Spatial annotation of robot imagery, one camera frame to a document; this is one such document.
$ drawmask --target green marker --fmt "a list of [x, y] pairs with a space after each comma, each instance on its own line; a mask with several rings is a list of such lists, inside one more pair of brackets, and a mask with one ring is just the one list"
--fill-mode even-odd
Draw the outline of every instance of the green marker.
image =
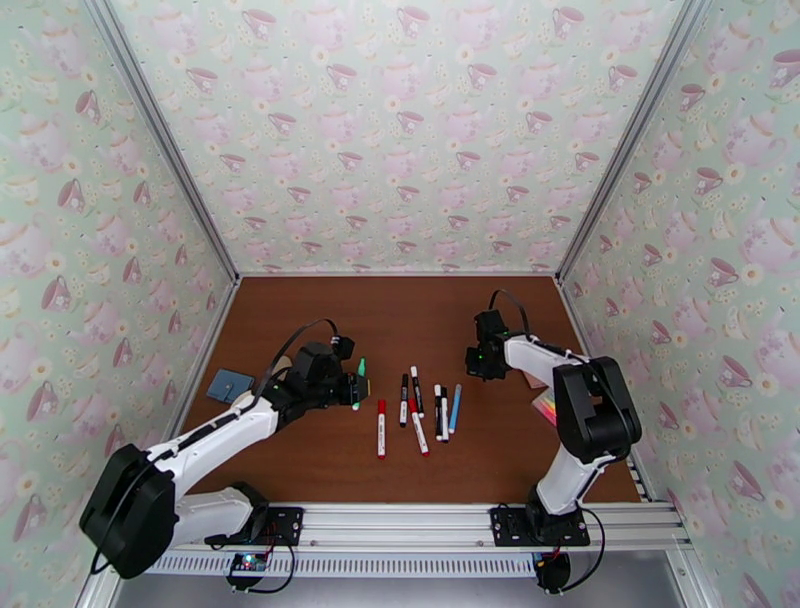
[[[367, 375], [367, 358], [366, 357], [361, 357], [361, 363], [358, 364], [358, 375], [361, 376], [362, 378]], [[361, 402], [360, 401], [358, 401], [358, 402], [353, 404], [353, 410], [356, 411], [356, 412], [358, 411], [358, 408], [360, 408], [360, 407], [361, 407]]]

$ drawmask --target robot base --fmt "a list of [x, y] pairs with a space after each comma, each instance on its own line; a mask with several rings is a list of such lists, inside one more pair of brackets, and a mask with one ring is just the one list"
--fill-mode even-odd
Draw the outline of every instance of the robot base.
[[300, 542], [303, 528], [303, 509], [300, 507], [273, 507], [261, 493], [244, 481], [231, 484], [250, 501], [252, 510], [241, 530], [225, 536], [207, 536], [204, 542], [212, 547], [226, 545], [292, 545]]
[[550, 515], [537, 500], [525, 507], [489, 509], [495, 547], [586, 547], [589, 533], [580, 509]]
[[538, 545], [550, 547], [586, 547], [589, 532], [580, 507], [564, 515], [549, 514], [539, 500], [536, 486], [531, 489], [525, 514], [530, 522], [531, 537]]

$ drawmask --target wooden table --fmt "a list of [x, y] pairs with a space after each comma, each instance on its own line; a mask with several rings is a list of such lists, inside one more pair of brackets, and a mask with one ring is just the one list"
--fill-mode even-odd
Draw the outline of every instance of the wooden table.
[[[224, 463], [197, 486], [206, 492], [243, 480], [273, 501], [524, 502], [558, 448], [555, 429], [530, 405], [537, 394], [520, 373], [481, 382], [466, 375], [473, 317], [498, 287], [527, 308], [543, 340], [579, 350], [558, 292], [534, 277], [325, 277], [245, 279], [185, 423], [193, 428], [225, 407], [205, 397], [221, 367], [260, 377], [276, 350], [310, 320], [327, 316], [356, 342], [345, 369], [367, 359], [372, 396], [350, 407], [312, 411], [267, 441]], [[498, 299], [512, 329], [517, 311]], [[327, 342], [327, 326], [304, 336]], [[419, 368], [431, 454], [419, 453], [411, 425], [398, 424], [401, 375]], [[434, 439], [433, 384], [463, 385], [458, 428], [449, 444]], [[387, 456], [376, 456], [377, 399], [387, 400]], [[624, 463], [609, 467], [589, 501], [636, 501]]]

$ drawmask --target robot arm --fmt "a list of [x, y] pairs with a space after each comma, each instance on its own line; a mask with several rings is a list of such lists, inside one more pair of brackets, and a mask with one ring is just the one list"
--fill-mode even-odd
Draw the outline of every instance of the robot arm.
[[478, 314], [475, 323], [478, 347], [467, 349], [468, 374], [502, 379], [518, 369], [553, 389], [561, 445], [531, 490], [528, 519], [542, 544], [580, 542], [580, 500], [608, 464], [628, 455], [642, 433], [619, 365], [609, 357], [589, 359], [536, 336], [512, 333], [498, 310]]
[[308, 410], [364, 400], [367, 379], [341, 366], [353, 346], [340, 336], [331, 346], [308, 343], [285, 374], [257, 390], [257, 398], [250, 392], [240, 395], [226, 412], [146, 451], [132, 444], [117, 450], [81, 516], [81, 530], [122, 578], [138, 576], [170, 546], [197, 539], [214, 544], [253, 540], [267, 503], [252, 488], [234, 484], [211, 494], [186, 492]]

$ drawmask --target floral wallpaper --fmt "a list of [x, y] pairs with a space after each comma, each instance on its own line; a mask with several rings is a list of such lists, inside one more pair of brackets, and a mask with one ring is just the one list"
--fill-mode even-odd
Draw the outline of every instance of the floral wallpaper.
[[254, 273], [552, 272], [680, 8], [112, 3]]
[[160, 440], [227, 283], [82, 6], [0, 7], [3, 607], [74, 604], [83, 505]]
[[567, 286], [728, 606], [800, 606], [800, 6], [712, 7]]

